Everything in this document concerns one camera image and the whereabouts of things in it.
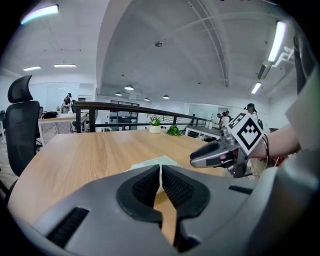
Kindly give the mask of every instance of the potted plant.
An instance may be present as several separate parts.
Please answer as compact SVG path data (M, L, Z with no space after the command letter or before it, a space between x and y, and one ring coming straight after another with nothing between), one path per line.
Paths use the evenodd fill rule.
M181 136L181 132L176 125L171 125L166 134L169 134L171 136Z
M159 134L161 132L161 127L160 127L160 124L161 124L161 121L159 119L159 117L157 116L152 116L150 117L150 129L149 129L149 132L150 133L153 133L153 134Z

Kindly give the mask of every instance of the green plant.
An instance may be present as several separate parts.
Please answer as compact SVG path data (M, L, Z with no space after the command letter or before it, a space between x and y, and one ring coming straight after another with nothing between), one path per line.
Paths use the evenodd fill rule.
M171 136L181 136L181 132L179 131L179 128L176 125L171 125L169 130L167 131L167 134Z
M161 121L157 116L151 116L150 120L149 125L151 126L159 126L161 124Z

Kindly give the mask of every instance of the chair headrest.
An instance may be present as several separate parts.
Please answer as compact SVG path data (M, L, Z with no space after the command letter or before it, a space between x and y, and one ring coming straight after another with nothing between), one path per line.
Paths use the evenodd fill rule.
M32 74L25 75L13 81L8 90L8 101L11 103L19 103L31 101L31 93L29 91L29 81Z

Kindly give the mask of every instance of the fluorescent light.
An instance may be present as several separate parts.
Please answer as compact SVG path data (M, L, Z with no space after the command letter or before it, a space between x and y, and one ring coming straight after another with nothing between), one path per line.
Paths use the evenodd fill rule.
M273 45L272 45L272 49L271 49L268 61L274 62L276 60L282 40L284 39L284 36L285 36L285 32L286 32L286 24L282 21L279 21L276 24L274 41L273 41Z
M252 94L255 94L255 93L257 92L257 90L259 89L260 86L261 86L261 83L260 83L260 82L257 82L251 93L252 93Z
M69 64L62 64L62 65L53 65L55 68L75 68L76 67L76 65L74 65L74 64L71 64L71 65L69 65Z
M27 16L23 18L23 20L21 21L21 24L24 24L32 19L41 17L43 15L57 14L57 13L58 13L57 5L48 6L48 7L30 12Z
M128 91L133 91L134 87L131 84L127 84L124 89L128 90Z
M28 68L25 68L24 71L29 71L29 70L38 70L38 69L41 69L40 66L33 66L33 67L28 67Z

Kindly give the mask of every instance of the black railing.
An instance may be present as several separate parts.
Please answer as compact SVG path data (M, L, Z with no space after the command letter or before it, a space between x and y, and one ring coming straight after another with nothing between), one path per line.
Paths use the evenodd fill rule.
M180 120L183 118L191 119L191 122L188 123L178 123L178 125L204 125L204 123L198 123L199 121L207 121L207 119L196 117L193 115L186 115L180 113L174 113L169 111L163 111L148 107L140 107L140 106L131 106L131 105L123 105L123 104L114 104L114 103L105 103L105 102L91 102L91 101L77 101L75 103L75 113L76 113L76 132L81 133L81 110L89 110L89 128L90 132L94 133L97 127L125 127L125 126L148 126L149 123L105 123L105 124L96 124L96 115L95 112L97 110L109 110L113 112L117 111L127 111L127 112L135 112L135 113L146 113L152 115L161 115L164 117L173 117L172 121L168 118L165 121L169 121L168 123L162 123L162 126L167 125L177 125L177 118Z

